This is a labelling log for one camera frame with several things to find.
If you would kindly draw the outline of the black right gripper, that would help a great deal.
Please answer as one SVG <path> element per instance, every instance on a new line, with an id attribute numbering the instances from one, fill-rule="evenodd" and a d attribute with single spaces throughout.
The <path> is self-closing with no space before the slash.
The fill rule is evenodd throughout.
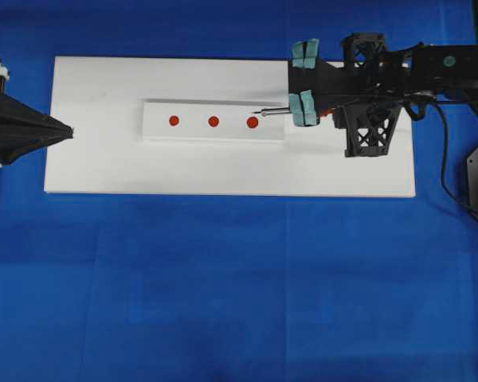
<path id="1" fill-rule="evenodd" d="M 393 130 L 402 110 L 406 63 L 415 47 L 391 51 L 385 36 L 353 33 L 345 37 L 343 67 L 324 60 L 318 68 L 318 108 L 332 114 L 340 130 Z M 319 39 L 298 41 L 288 62 L 289 111 L 296 127 L 319 124 L 311 90 L 317 81 Z"/>

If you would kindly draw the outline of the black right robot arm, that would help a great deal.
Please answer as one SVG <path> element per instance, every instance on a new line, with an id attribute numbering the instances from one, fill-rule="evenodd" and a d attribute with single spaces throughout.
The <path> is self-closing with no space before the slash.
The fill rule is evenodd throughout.
<path id="1" fill-rule="evenodd" d="M 377 127 L 406 108 L 412 119 L 445 97 L 478 107 L 478 45 L 425 45 L 390 50 L 380 33 L 341 42 L 343 64 L 319 55 L 319 39 L 298 41 L 288 61 L 288 110 L 298 127 L 335 113 L 336 127 Z"/>

